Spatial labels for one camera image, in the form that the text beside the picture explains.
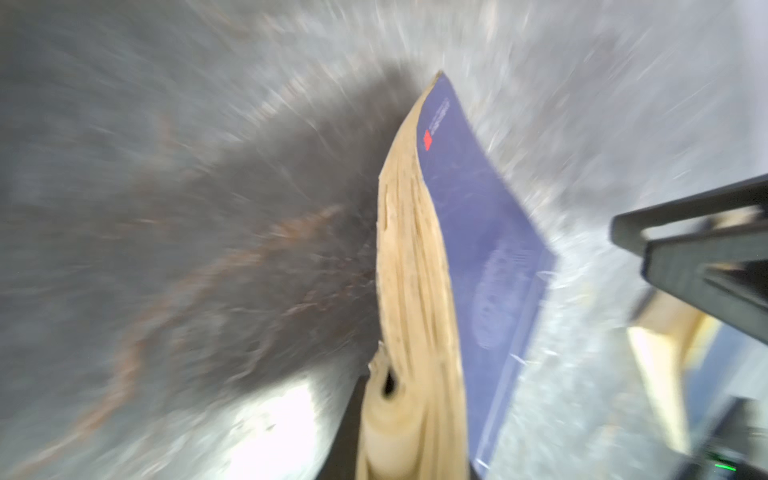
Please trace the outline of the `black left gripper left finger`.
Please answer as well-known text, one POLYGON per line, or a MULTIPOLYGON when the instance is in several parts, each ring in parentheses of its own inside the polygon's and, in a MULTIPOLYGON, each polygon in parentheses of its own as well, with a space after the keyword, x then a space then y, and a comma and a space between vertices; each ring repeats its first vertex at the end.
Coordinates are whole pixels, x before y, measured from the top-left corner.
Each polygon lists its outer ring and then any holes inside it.
POLYGON ((361 376, 355 384, 317 480, 355 479, 361 407, 368 379, 368 375, 361 376))

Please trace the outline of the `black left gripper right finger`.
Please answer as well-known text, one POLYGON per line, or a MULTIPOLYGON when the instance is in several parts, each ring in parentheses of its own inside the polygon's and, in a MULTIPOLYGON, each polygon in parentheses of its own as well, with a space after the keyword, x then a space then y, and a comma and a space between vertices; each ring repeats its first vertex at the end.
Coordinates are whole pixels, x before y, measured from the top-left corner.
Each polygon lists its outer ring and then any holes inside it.
POLYGON ((643 259, 654 287, 767 342, 767 177, 761 175, 675 201, 617 215, 612 243, 643 259), (756 207, 743 224, 649 239, 644 231, 756 207))

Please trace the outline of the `navy book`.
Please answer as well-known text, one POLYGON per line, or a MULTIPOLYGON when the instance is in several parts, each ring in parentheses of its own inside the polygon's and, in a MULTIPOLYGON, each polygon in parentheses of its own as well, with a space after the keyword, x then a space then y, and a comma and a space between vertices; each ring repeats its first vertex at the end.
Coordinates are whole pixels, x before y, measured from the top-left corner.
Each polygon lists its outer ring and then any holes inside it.
POLYGON ((379 175, 357 478, 487 474, 554 266, 438 73, 379 175))

